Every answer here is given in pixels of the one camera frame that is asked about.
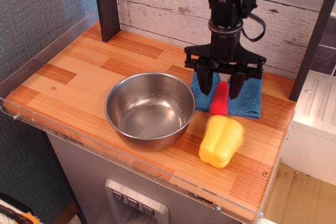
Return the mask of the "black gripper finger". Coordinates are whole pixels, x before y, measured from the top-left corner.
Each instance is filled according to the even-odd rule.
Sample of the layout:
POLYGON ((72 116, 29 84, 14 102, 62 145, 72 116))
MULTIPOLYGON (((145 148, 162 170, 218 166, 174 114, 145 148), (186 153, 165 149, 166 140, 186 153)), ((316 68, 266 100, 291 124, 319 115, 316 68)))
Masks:
POLYGON ((246 75, 241 72, 231 75, 230 85, 229 85, 230 99, 235 99, 239 96, 240 91, 244 85, 245 79, 246 79, 246 75))
POLYGON ((210 66, 203 63, 196 64, 196 76, 201 92, 209 95, 213 85, 213 70, 210 66))

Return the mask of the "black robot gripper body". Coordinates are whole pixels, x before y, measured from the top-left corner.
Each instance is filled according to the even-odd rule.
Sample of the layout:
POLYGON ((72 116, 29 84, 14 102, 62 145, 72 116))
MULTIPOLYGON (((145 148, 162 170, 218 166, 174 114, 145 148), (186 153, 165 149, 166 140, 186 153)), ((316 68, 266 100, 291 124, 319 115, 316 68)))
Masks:
POLYGON ((265 58, 243 48, 240 36, 240 30, 230 33, 213 31, 209 44, 184 48, 185 67, 194 69, 200 76, 210 76, 214 72, 262 76, 265 58))

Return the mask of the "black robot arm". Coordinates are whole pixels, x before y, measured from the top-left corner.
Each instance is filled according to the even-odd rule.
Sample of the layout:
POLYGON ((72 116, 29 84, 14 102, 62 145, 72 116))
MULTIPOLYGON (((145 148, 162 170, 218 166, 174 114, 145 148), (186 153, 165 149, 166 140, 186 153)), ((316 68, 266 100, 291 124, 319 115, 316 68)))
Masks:
POLYGON ((229 97, 235 99, 250 78, 261 79, 266 58, 245 49, 240 43, 245 34, 243 20, 250 17, 265 27, 265 22, 252 14, 257 0, 208 0, 211 17, 208 27, 211 42, 184 49, 185 66, 196 72, 200 90, 208 95, 213 74, 230 75, 229 97))

